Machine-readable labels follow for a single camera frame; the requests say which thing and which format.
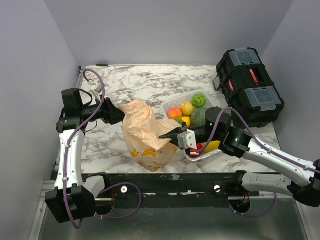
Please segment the yellow mango front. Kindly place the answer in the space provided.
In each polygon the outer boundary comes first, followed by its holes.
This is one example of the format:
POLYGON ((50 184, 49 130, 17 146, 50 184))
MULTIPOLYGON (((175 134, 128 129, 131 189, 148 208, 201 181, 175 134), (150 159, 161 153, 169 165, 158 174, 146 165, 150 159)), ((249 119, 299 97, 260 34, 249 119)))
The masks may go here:
POLYGON ((203 152, 205 152, 205 153, 210 153, 210 152, 213 152, 213 151, 218 150, 220 143, 221 143, 221 142, 220 142, 219 140, 211 141, 211 142, 209 143, 209 145, 204 149, 203 152))

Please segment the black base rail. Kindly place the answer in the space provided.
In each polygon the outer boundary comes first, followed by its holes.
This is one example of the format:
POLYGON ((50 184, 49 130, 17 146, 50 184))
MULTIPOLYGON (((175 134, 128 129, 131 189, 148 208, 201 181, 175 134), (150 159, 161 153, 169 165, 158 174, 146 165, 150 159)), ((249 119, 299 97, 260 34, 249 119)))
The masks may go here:
POLYGON ((109 207, 113 200, 116 209, 167 208, 227 208, 229 198, 257 197, 241 186, 239 173, 105 173, 105 186, 113 190, 99 194, 97 209, 109 207))

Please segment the green custard apple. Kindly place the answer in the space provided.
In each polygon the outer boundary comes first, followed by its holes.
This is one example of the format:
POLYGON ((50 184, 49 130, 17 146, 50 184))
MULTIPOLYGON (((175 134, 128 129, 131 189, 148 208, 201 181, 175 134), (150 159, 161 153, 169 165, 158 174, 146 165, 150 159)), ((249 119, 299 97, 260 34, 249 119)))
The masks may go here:
POLYGON ((191 103, 196 108, 202 108, 206 105, 207 99, 203 94, 196 94, 192 97, 191 103))

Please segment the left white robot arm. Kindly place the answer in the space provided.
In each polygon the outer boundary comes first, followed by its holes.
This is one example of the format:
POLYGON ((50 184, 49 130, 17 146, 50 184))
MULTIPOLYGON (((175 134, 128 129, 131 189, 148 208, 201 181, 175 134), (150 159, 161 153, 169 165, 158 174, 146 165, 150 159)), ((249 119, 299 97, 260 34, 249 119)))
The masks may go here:
POLYGON ((82 90, 62 91, 63 108, 56 124, 59 133, 60 158, 52 191, 45 194, 45 203, 58 223, 72 222, 94 216, 95 200, 107 197, 111 185, 102 176, 82 178, 82 150, 89 122, 102 120, 115 125, 125 114, 102 93, 96 104, 83 103, 82 90))

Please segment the green grape bunch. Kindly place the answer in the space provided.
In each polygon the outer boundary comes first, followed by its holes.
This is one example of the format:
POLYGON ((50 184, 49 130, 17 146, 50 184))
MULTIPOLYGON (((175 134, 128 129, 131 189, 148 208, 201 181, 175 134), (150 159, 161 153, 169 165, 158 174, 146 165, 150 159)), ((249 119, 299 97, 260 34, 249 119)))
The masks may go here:
POLYGON ((184 122, 181 118, 178 118, 176 121, 177 121, 179 124, 182 124, 182 123, 184 122))

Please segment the green netted melon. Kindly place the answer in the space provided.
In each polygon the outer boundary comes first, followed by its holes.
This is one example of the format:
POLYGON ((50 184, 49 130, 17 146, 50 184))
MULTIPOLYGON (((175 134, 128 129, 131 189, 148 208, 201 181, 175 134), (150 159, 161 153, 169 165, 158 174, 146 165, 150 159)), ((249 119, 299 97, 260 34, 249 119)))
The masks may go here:
POLYGON ((195 108, 190 116, 192 127, 201 127, 206 123, 206 107, 195 108))

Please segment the orange peach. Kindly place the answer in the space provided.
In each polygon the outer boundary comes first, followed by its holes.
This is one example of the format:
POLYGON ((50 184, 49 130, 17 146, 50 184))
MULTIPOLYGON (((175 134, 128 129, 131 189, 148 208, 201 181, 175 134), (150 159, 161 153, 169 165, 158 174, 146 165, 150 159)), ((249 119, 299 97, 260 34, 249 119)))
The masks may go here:
POLYGON ((177 120, 183 117, 183 113, 180 108, 170 108, 167 112, 167 117, 171 120, 177 120))

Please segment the black tool box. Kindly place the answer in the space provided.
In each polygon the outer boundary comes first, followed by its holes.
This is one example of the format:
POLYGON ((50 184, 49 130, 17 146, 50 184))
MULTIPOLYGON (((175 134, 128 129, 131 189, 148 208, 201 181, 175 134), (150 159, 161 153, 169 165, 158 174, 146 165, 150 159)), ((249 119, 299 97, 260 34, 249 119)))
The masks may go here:
POLYGON ((235 109, 250 128, 275 122, 285 102, 280 97, 256 49, 228 50, 216 66, 212 81, 227 105, 235 109))

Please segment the red tomato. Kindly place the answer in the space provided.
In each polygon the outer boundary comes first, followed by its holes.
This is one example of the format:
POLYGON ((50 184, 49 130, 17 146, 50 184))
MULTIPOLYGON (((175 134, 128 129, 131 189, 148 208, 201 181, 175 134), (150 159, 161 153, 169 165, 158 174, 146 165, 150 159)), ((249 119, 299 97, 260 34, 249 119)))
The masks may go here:
POLYGON ((202 152, 198 152, 199 150, 201 150, 203 147, 203 145, 201 143, 198 143, 196 145, 196 149, 190 148, 188 150, 188 156, 192 159, 198 158, 202 155, 202 152))

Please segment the yellow lemon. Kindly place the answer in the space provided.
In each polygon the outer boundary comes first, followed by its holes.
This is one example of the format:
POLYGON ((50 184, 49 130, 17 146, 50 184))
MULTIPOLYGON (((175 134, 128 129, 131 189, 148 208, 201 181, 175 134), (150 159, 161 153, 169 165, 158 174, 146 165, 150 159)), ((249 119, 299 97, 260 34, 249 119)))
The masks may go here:
POLYGON ((188 128, 191 126, 191 118, 189 116, 183 116, 181 120, 186 123, 188 128))

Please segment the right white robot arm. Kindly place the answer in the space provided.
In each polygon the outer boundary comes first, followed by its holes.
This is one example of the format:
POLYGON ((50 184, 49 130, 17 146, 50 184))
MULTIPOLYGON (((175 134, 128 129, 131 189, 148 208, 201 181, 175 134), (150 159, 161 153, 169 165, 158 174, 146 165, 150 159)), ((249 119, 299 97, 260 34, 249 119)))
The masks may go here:
POLYGON ((293 197, 297 202, 309 206, 320 205, 320 162, 304 160, 273 148, 256 137, 246 122, 245 129, 231 125, 231 111, 239 120, 242 116, 232 107, 211 107, 205 112, 205 124, 187 127, 183 124, 159 136, 187 153, 197 155, 204 151, 198 144, 206 146, 219 141, 219 150, 224 154, 243 158, 263 165, 274 173, 252 173, 237 171, 238 179, 230 183, 230 191, 241 196, 245 192, 271 192, 293 197))

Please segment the pale yellow round fruit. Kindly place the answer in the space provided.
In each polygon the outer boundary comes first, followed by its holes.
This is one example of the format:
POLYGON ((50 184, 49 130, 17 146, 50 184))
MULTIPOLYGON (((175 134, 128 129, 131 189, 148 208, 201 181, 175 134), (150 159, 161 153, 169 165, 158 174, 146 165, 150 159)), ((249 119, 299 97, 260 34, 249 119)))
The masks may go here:
POLYGON ((195 110, 195 107, 192 105, 191 102, 186 101, 181 104, 180 110, 184 116, 189 117, 192 115, 193 111, 195 110))

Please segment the white plastic basket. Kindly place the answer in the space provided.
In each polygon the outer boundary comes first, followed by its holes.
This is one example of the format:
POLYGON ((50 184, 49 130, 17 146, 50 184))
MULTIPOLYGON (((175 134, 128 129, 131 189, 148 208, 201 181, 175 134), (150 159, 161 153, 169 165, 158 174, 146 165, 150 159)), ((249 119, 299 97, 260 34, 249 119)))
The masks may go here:
MULTIPOLYGON (((206 104, 205 104, 205 108, 211 108, 211 107, 217 107, 218 105, 215 103, 215 101, 209 96, 209 94, 202 90, 194 90, 194 91, 188 91, 188 92, 184 92, 182 94, 178 94, 177 96, 174 96, 166 101, 164 101, 161 105, 160 105, 160 109, 162 111, 162 114, 164 116, 165 119, 168 118, 168 111, 172 108, 180 108, 182 103, 184 102, 192 102, 192 97, 197 95, 197 94, 201 94, 206 98, 206 104)), ((220 150, 215 149, 213 151, 210 152, 203 152, 200 156, 195 157, 195 158, 191 158, 190 156, 188 156, 186 154, 185 150, 182 150, 182 153, 184 154, 185 158, 190 161, 190 162, 199 162, 201 160, 207 159, 217 153, 219 153, 220 150)))

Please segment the orange banana-print plastic bag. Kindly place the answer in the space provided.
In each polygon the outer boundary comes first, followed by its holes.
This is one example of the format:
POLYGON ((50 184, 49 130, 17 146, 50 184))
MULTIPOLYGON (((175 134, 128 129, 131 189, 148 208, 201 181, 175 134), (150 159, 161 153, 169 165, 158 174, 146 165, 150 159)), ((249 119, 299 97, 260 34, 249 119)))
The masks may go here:
POLYGON ((133 160, 151 172, 167 166, 178 147, 170 139, 160 139, 170 131, 181 127, 172 119, 157 119, 151 107, 141 100, 118 107, 125 114, 122 122, 123 138, 133 160))

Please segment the aluminium frame rail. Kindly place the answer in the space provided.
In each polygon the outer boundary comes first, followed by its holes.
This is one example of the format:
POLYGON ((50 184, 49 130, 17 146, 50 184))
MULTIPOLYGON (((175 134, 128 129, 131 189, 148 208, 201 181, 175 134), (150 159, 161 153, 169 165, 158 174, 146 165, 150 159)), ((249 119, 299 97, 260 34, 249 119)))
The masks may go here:
POLYGON ((45 195, 47 192, 51 192, 54 190, 54 185, 55 185, 55 181, 54 180, 44 180, 42 187, 41 187, 41 191, 40 191, 40 197, 39 199, 41 201, 45 200, 45 195))

